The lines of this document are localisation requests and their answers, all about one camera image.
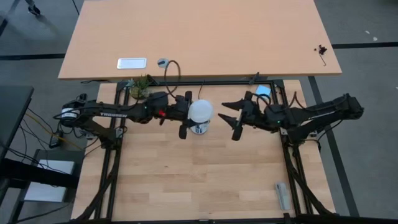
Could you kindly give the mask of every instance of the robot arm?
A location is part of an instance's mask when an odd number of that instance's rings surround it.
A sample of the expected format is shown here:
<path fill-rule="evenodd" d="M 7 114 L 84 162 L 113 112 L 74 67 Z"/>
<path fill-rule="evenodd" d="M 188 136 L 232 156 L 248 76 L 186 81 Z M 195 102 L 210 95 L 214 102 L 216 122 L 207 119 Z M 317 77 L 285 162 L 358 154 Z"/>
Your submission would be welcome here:
<path fill-rule="evenodd" d="M 262 112 L 259 105 L 253 102 L 253 93 L 247 91 L 244 98 L 233 103 L 222 103 L 233 110 L 241 110 L 239 119 L 218 114 L 234 130 L 232 139 L 238 141 L 242 134 L 242 125 L 250 125 L 272 133 L 284 128 L 292 144 L 300 144 L 307 136 L 316 130 L 344 119 L 358 119 L 363 114 L 363 108 L 355 97 L 349 94 L 332 101 L 308 108 L 288 108 L 284 105 L 268 104 Z"/>
<path fill-rule="evenodd" d="M 69 128 L 81 128 L 101 140 L 103 147 L 114 149 L 120 145 L 118 139 L 123 134 L 123 129 L 104 128 L 93 117 L 103 116 L 112 118 L 128 118 L 135 123 L 146 124 L 152 118 L 159 118 L 160 125 L 165 119 L 181 121 L 179 136 L 185 139 L 190 120 L 187 118 L 188 109 L 192 101 L 192 92 L 187 91 L 185 96 L 176 96 L 175 104 L 169 105 L 166 92 L 151 94 L 145 102 L 132 106 L 97 103 L 95 100 L 87 101 L 87 95 L 82 94 L 62 107 L 60 122 Z"/>

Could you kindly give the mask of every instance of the white cup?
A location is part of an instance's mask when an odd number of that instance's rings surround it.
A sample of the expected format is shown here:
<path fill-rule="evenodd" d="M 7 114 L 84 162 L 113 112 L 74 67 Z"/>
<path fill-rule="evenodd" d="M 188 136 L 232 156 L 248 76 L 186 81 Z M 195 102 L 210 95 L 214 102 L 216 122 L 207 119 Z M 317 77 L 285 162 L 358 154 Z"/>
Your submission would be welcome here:
<path fill-rule="evenodd" d="M 213 106 L 207 100 L 196 100 L 188 110 L 188 118 L 196 123 L 190 129 L 195 134 L 204 134 L 213 117 Z"/>

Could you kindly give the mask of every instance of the red light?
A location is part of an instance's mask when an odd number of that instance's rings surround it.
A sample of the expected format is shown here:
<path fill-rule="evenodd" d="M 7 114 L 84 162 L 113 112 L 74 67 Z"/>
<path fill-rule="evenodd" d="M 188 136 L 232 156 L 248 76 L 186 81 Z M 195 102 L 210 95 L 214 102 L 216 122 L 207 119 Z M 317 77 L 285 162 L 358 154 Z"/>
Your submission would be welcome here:
<path fill-rule="evenodd" d="M 159 110 L 159 115 L 166 116 L 166 113 L 164 113 L 164 111 L 162 111 L 162 110 Z"/>

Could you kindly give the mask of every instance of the light wooden desk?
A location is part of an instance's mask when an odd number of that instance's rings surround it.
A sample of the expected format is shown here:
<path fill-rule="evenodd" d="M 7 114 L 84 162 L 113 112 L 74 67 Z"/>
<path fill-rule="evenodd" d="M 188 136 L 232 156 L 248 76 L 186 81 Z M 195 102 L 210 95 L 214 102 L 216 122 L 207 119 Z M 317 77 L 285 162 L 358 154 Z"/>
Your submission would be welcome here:
<path fill-rule="evenodd" d="M 116 68 L 134 57 L 146 68 Z M 160 58 L 176 60 L 184 76 L 341 73 L 312 0 L 108 0 L 84 2 L 58 77 L 159 77 Z"/>
<path fill-rule="evenodd" d="M 297 91 L 298 100 L 304 105 L 300 82 L 284 82 L 288 99 Z M 115 88 L 116 84 L 102 84 L 98 101 L 113 103 Z M 256 88 L 257 85 L 203 86 L 200 96 L 211 101 L 215 113 L 233 116 L 238 112 L 221 102 L 237 101 L 245 91 Z M 163 89 L 156 87 L 152 91 Z M 199 86 L 180 86 L 175 93 L 183 95 L 188 90 L 196 100 Z M 109 126 L 109 118 L 95 119 Z M 241 140 L 232 141 L 231 128 L 218 116 L 211 120 L 207 133 L 198 136 L 188 131 L 186 140 L 178 138 L 178 121 L 165 121 L 159 126 L 156 119 L 149 124 L 127 120 L 126 126 L 114 221 L 283 217 L 275 183 L 284 181 L 289 187 L 289 181 L 279 134 L 245 126 Z M 72 218 L 84 211 L 98 189 L 104 152 L 97 149 L 84 160 Z M 306 142 L 300 146 L 300 152 L 308 186 L 333 211 L 317 145 Z M 304 209 L 301 191 L 298 194 Z"/>

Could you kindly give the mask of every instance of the potted plant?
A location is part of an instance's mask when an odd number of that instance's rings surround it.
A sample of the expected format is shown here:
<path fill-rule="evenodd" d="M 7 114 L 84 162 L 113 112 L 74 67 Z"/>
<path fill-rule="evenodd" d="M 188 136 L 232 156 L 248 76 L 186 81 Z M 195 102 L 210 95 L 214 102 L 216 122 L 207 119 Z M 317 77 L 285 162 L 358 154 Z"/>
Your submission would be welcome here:
<path fill-rule="evenodd" d="M 130 96 L 136 100 L 143 100 L 149 96 L 148 87 L 151 81 L 147 78 L 147 76 L 141 76 L 137 79 L 131 79 L 130 85 Z"/>

